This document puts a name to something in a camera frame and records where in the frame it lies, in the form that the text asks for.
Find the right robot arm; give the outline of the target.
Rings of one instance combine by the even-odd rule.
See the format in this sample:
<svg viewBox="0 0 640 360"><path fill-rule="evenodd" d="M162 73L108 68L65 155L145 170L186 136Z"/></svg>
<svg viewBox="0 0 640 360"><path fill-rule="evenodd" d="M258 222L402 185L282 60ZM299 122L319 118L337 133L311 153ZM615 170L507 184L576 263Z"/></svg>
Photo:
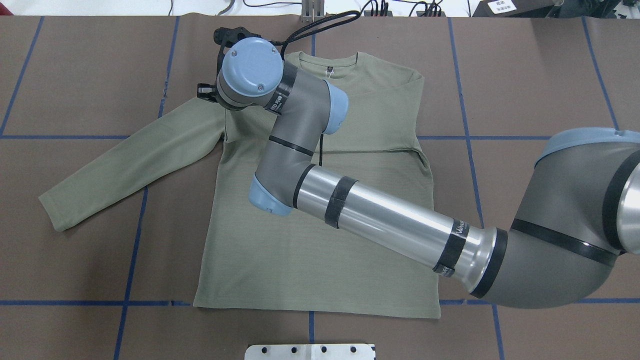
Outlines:
<svg viewBox="0 0 640 360"><path fill-rule="evenodd" d="M622 254L639 253L639 133L605 127L552 136L509 230L477 228L313 164L323 134L345 121L342 89L285 61L253 34L216 39L216 100L260 106L276 121L249 201L276 215L298 209L462 282L499 306L547 309L603 285Z"/></svg>

